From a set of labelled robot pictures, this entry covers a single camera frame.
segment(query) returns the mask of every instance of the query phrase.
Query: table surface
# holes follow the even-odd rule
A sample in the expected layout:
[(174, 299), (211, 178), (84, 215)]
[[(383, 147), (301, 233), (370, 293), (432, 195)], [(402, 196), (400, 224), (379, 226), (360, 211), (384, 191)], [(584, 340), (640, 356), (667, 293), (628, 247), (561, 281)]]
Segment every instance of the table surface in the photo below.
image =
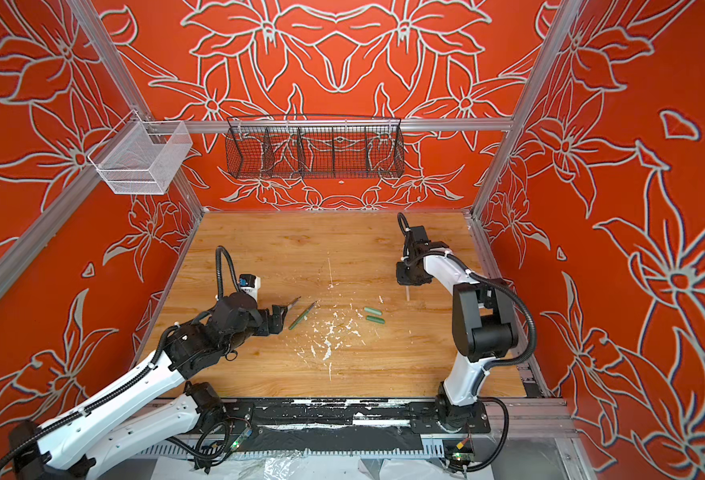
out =
[[(430, 240), (444, 241), (480, 271), (462, 213), (411, 213)], [(164, 329), (211, 308), (216, 295), (214, 250), (223, 245), (236, 272), (262, 279), (260, 308), (302, 298), (278, 336), (251, 337), (194, 377), (228, 397), (421, 397), (434, 396), (451, 371), (456, 348), (451, 333), (452, 297), (437, 281), (398, 285), (396, 262), (403, 236), (394, 213), (209, 213), (164, 304), (143, 357)], [(225, 272), (225, 293), (232, 292)], [(288, 326), (310, 303), (317, 307), (294, 330)], [(379, 325), (363, 308), (383, 312)], [(166, 396), (176, 396), (177, 388)], [(518, 370), (498, 367), (486, 380), (486, 396), (525, 396)]]

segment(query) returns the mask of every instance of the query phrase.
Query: black wire basket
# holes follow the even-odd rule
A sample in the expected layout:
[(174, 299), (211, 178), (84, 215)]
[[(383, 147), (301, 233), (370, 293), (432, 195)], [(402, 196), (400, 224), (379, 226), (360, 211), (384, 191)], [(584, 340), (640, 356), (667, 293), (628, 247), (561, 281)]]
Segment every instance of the black wire basket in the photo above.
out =
[(288, 121), (254, 116), (227, 122), (227, 173), (234, 178), (398, 178), (405, 168), (397, 118), (292, 115)]

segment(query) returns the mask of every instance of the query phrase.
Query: wire mesh basket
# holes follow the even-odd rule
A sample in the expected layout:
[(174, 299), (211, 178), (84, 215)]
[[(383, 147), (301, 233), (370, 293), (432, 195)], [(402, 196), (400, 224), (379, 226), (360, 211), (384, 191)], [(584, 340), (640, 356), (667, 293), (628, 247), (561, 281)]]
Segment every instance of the wire mesh basket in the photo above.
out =
[(182, 165), (193, 140), (184, 121), (174, 133), (148, 134), (144, 122), (130, 121), (117, 144), (97, 160), (90, 158), (99, 175), (116, 194), (165, 194)]
[(231, 117), (225, 140), (234, 178), (398, 178), (404, 146), (397, 118), (303, 115), (249, 125)]

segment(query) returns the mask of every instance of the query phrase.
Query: floral wallpaper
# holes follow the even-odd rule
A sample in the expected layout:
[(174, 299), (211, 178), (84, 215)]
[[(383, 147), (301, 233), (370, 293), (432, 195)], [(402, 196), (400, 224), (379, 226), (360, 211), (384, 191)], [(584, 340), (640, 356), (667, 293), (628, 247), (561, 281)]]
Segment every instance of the floral wallpaper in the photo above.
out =
[[(0, 1), (0, 257), (65, 191), (127, 107), (64, 2)], [(104, 184), (0, 301), (0, 457), (134, 359), (195, 217)]]
[[(557, 0), (95, 0), (156, 118), (511, 116)], [(184, 172), (210, 210), (463, 208), (501, 132), (405, 135), (400, 179), (236, 180), (220, 134)]]
[(705, 0), (584, 2), (482, 224), (598, 477), (705, 478)]

